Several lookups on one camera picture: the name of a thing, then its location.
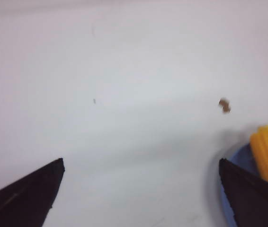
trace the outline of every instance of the small brown debris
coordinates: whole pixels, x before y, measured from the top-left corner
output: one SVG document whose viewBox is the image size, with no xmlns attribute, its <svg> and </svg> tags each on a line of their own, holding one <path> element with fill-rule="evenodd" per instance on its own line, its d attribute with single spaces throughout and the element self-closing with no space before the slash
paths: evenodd
<svg viewBox="0 0 268 227">
<path fill-rule="evenodd" d="M 231 111 L 231 108 L 229 107 L 229 101 L 225 98 L 221 98 L 219 101 L 219 105 L 223 107 L 224 113 L 229 113 Z"/>
</svg>

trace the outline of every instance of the white table surface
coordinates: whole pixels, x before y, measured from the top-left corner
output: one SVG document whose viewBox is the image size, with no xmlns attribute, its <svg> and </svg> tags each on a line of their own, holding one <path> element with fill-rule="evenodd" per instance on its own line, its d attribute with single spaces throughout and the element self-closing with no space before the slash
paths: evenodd
<svg viewBox="0 0 268 227">
<path fill-rule="evenodd" d="M 266 123 L 268 0 L 0 1 L 0 188 L 63 157 L 44 227 L 224 227 Z"/>
</svg>

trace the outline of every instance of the blue bowl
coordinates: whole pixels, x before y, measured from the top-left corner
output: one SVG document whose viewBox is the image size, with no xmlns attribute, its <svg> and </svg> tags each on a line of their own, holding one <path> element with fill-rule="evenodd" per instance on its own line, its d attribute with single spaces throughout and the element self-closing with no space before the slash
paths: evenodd
<svg viewBox="0 0 268 227">
<path fill-rule="evenodd" d="M 229 160 L 234 164 L 240 166 L 241 168 L 249 171 L 250 173 L 259 176 L 259 172 L 257 170 L 257 166 L 249 144 L 243 146 L 238 151 L 236 151 Z M 222 197 L 224 215 L 227 219 L 229 227 L 237 227 L 234 219 L 233 210 L 224 193 L 222 185 L 221 185 L 221 197 Z"/>
</svg>

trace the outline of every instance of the blue plate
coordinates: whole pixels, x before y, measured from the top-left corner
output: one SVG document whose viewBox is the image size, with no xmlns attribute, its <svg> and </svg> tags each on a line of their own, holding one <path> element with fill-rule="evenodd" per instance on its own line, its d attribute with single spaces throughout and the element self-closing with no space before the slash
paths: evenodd
<svg viewBox="0 0 268 227">
<path fill-rule="evenodd" d="M 257 166 L 249 144 L 243 146 L 238 151 L 236 151 L 229 160 L 234 164 L 240 166 L 241 168 L 249 171 L 250 173 L 259 176 L 259 172 L 257 170 Z M 222 185 L 221 185 L 221 197 L 222 197 L 224 215 L 227 219 L 229 227 L 237 227 L 236 222 L 234 220 L 233 210 L 224 193 Z"/>
</svg>

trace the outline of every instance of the white background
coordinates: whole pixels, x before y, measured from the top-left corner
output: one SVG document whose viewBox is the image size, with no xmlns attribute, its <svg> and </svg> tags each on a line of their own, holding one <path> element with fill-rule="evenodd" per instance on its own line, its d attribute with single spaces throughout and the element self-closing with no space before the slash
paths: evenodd
<svg viewBox="0 0 268 227">
<path fill-rule="evenodd" d="M 45 227 L 224 227 L 266 123 L 268 0 L 0 0 L 0 188 L 63 157 Z"/>
</svg>

